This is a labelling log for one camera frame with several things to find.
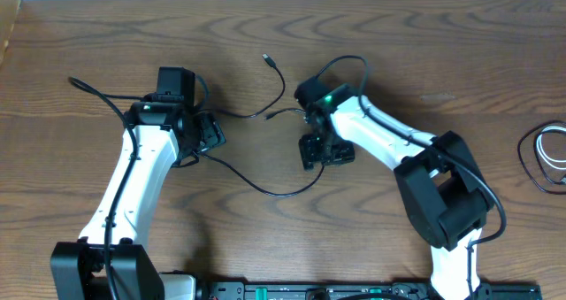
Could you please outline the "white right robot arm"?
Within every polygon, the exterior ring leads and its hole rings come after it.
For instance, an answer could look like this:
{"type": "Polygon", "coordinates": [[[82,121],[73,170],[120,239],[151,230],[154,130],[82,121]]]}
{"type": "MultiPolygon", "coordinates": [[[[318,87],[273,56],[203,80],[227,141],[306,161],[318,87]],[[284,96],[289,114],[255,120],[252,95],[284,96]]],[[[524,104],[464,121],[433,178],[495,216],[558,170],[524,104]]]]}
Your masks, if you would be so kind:
{"type": "Polygon", "coordinates": [[[432,290],[442,299],[475,296],[475,241],[494,200],[463,138],[404,125],[348,84],[331,89],[311,77],[294,98],[312,128],[299,141],[304,169],[348,164],[356,147],[366,150],[393,171],[409,222],[431,246],[432,290]]]}

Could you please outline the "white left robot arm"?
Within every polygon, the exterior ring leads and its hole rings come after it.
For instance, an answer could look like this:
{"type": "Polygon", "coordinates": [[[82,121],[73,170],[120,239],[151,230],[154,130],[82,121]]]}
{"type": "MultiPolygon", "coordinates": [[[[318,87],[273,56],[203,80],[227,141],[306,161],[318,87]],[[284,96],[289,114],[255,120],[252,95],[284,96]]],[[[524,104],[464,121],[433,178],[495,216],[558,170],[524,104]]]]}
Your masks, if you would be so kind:
{"type": "Polygon", "coordinates": [[[76,242],[59,242],[50,269],[60,299],[203,299],[196,277],[160,273],[146,251],[164,179],[225,143],[214,117],[195,101],[202,81],[183,67],[160,67],[157,90],[118,116],[125,128],[113,175],[76,242]]]}

